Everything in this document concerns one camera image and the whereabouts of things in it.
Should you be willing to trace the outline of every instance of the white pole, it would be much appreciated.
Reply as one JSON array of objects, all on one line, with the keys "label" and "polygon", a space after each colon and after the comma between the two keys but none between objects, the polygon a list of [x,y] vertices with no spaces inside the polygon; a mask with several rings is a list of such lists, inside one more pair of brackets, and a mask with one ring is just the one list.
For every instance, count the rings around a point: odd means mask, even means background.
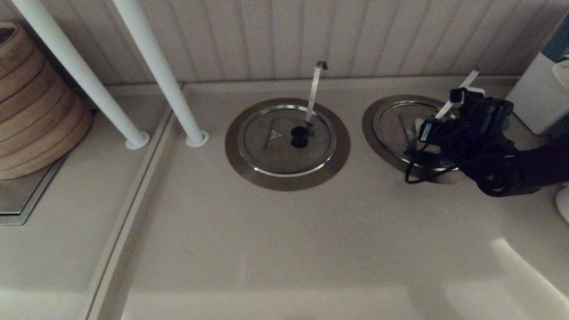
[{"label": "white pole", "polygon": [[198,127],[174,73],[158,45],[142,6],[137,0],[113,1],[160,89],[164,92],[178,121],[188,135],[186,144],[190,147],[203,146],[208,141],[209,135]]},{"label": "white pole", "polygon": [[130,121],[79,55],[43,3],[40,0],[12,0],[12,2],[75,81],[125,136],[126,146],[131,150],[144,147],[150,140],[150,136],[145,132],[140,132]]}]

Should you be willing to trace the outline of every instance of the white cup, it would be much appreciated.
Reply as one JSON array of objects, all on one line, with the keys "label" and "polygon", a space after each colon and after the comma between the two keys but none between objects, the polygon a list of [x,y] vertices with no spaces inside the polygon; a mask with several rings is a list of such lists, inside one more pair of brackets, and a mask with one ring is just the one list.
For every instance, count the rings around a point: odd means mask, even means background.
[{"label": "white cup", "polygon": [[569,187],[561,189],[555,197],[555,203],[557,204],[557,210],[565,221],[569,222]]}]

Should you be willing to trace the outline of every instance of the backsplash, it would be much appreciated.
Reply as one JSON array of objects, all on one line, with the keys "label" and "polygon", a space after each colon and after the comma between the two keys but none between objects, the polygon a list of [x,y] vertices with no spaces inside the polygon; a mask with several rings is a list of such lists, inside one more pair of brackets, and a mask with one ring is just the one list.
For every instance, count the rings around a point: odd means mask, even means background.
[{"label": "backsplash", "polygon": [[[154,81],[112,0],[43,0],[105,84]],[[180,81],[520,75],[566,0],[140,0]],[[23,21],[9,0],[0,20]]]}]

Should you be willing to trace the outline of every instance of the round sink cover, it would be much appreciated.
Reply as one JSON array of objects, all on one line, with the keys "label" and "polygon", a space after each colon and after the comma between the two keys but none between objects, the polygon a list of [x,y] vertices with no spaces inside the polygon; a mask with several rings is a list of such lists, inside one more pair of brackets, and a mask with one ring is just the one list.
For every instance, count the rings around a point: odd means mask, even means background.
[{"label": "round sink cover", "polygon": [[[410,150],[418,150],[423,144],[417,140],[416,119],[434,117],[443,107],[439,100],[423,96],[398,95],[374,102],[364,114],[362,129],[368,144],[384,160],[400,171],[411,161]],[[458,117],[456,109],[451,109],[445,119]],[[443,155],[437,155],[437,147],[432,146],[432,157],[418,161],[411,175],[423,178],[437,171],[442,171],[454,163]],[[455,183],[464,174],[458,170],[432,180],[437,183]]]},{"label": "round sink cover", "polygon": [[[316,186],[337,173],[349,153],[349,135],[340,119],[315,104],[311,125],[308,101],[275,99],[256,104],[231,124],[225,140],[232,166],[243,177],[275,190]],[[306,147],[295,147],[291,131],[309,131]]]}]

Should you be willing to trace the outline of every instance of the white flange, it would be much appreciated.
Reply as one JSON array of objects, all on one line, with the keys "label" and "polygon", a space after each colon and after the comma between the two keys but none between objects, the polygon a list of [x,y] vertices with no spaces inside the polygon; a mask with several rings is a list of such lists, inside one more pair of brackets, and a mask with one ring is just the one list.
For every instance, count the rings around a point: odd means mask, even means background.
[{"label": "white flange", "polygon": [[127,140],[125,142],[125,146],[127,147],[127,149],[137,150],[137,149],[140,149],[140,148],[146,146],[148,144],[148,141],[150,141],[150,135],[146,132],[141,132],[141,135],[144,137],[144,141],[142,141],[142,143],[139,145],[133,145],[132,143],[130,143],[130,141]]},{"label": "white flange", "polygon": [[201,134],[204,136],[204,138],[201,141],[192,142],[189,139],[189,137],[187,137],[185,139],[185,144],[187,144],[189,147],[192,147],[192,148],[198,148],[198,147],[205,145],[209,141],[209,133],[207,133],[205,130],[200,130],[200,131],[201,131]]}]

